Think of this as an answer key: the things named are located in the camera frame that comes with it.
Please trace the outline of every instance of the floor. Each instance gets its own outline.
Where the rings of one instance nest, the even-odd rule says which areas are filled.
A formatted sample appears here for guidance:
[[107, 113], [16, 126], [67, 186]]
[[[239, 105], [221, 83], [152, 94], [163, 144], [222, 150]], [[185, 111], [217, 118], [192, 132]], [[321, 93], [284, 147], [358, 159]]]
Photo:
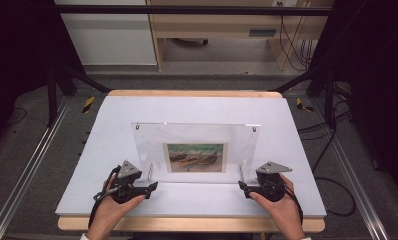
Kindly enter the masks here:
[[[91, 72], [91, 78], [111, 88], [123, 89], [243, 89], [268, 90], [283, 84], [302, 71], [289, 67], [276, 70], [274, 59], [268, 53], [265, 41], [209, 40], [207, 46], [195, 42], [173, 40], [165, 53], [164, 68], [156, 70]], [[292, 59], [294, 66], [299, 62]], [[82, 82], [76, 96], [62, 97], [59, 104], [67, 104], [65, 115], [52, 138], [46, 141], [45, 151], [37, 154], [37, 145], [44, 141], [48, 121], [47, 91], [44, 87], [20, 96], [15, 103], [14, 115], [0, 139], [0, 213], [7, 202], [14, 202], [13, 216], [4, 221], [3, 239], [79, 239], [80, 232], [58, 229], [57, 203], [68, 184], [72, 171], [83, 151], [88, 133], [105, 94]], [[303, 90], [307, 83], [295, 86], [285, 93], [292, 116], [300, 132], [303, 147], [314, 166], [327, 146], [332, 130], [320, 124], [322, 99], [307, 98]], [[88, 113], [82, 113], [86, 99], [95, 96]], [[298, 108], [300, 97], [304, 108]], [[330, 178], [341, 183], [316, 180], [323, 201], [327, 205], [326, 228], [321, 233], [310, 233], [312, 239], [398, 239], [398, 189], [388, 173], [373, 169], [371, 156], [357, 131], [348, 105], [341, 96], [335, 96], [337, 131], [315, 171], [316, 177]], [[345, 171], [346, 162], [353, 169]], [[26, 188], [19, 181], [27, 164], [35, 166]], [[357, 208], [351, 214], [353, 194]], [[15, 191], [21, 191], [21, 198]], [[114, 237], [127, 239], [130, 233], [116, 232]], [[271, 239], [282, 239], [275, 234]]]

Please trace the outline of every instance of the picture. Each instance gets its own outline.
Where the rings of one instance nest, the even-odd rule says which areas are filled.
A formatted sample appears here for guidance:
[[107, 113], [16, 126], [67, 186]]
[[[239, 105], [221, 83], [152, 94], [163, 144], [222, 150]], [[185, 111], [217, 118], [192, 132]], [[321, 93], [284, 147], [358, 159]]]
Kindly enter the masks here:
[[164, 144], [168, 172], [225, 172], [226, 144]]

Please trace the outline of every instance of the gray carpet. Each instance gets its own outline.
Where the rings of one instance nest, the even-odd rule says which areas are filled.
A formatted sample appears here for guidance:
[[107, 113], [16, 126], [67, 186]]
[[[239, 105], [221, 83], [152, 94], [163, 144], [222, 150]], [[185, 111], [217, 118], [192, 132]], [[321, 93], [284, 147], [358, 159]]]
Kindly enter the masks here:
[[[165, 78], [159, 76], [93, 76], [93, 78], [105, 83], [108, 87], [119, 89], [266, 90], [275, 88], [292, 77], [271, 77], [271, 81], [268, 81], [269, 77], [249, 75], [191, 76], [190, 78], [188, 76], [166, 76]], [[49, 146], [30, 188], [15, 212], [6, 234], [40, 234], [44, 239], [50, 238], [45, 235], [80, 235], [79, 232], [58, 229], [58, 216], [54, 212], [77, 165], [79, 154], [83, 151], [83, 141], [88, 138], [88, 132], [93, 126], [105, 95], [91, 90], [79, 82], [77, 82], [77, 86], [80, 90], [77, 96], [72, 97], [68, 112]], [[85, 101], [91, 95], [96, 96], [95, 101], [88, 113], [82, 113]], [[296, 98], [289, 98], [288, 101], [297, 128], [321, 122], [316, 112], [297, 109]], [[305, 106], [312, 106], [312, 102], [308, 99], [302, 98], [302, 101]], [[48, 117], [45, 88], [21, 96], [15, 107], [24, 108], [27, 111], [27, 116], [22, 121], [5, 129], [0, 139], [0, 209], [45, 131]], [[337, 109], [339, 114], [348, 110], [346, 104], [340, 104]], [[15, 110], [10, 122], [21, 118], [22, 112], [22, 110]], [[328, 141], [328, 136], [319, 137], [324, 134], [326, 134], [324, 129], [301, 134], [302, 139], [316, 138], [303, 140], [303, 146], [311, 166]], [[373, 170], [369, 153], [353, 122], [349, 119], [339, 122], [336, 135], [351, 160], [354, 170], [358, 173], [390, 239], [398, 239], [397, 187], [388, 173]], [[315, 175], [329, 177], [346, 186], [345, 178], [331, 148], [328, 149], [318, 165]], [[350, 210], [352, 202], [343, 189], [326, 181], [317, 183], [323, 200], [332, 211], [345, 213]], [[339, 217], [329, 213], [325, 221], [326, 229], [321, 233], [310, 234], [313, 239], [372, 239], [359, 209], [349, 217]], [[116, 232], [114, 234], [115, 236], [126, 236], [128, 233]], [[281, 236], [275, 234], [271, 239], [281, 239]]]

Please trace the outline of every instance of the white wall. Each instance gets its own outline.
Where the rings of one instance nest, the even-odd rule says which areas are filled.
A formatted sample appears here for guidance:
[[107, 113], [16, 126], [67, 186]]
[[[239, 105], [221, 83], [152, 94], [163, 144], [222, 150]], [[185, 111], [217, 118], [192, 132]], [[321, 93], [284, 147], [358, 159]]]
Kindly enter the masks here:
[[[56, 4], [145, 5], [144, 0], [55, 0]], [[83, 65], [156, 65], [146, 14], [62, 14]]]

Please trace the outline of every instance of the white sleeve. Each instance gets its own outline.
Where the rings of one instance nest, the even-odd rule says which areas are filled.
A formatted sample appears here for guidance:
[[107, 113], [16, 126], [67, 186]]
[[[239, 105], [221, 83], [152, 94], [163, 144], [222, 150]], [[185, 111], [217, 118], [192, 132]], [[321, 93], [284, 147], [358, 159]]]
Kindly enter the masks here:
[[89, 240], [89, 239], [86, 237], [86, 234], [83, 233], [83, 235], [81, 235], [80, 240]]

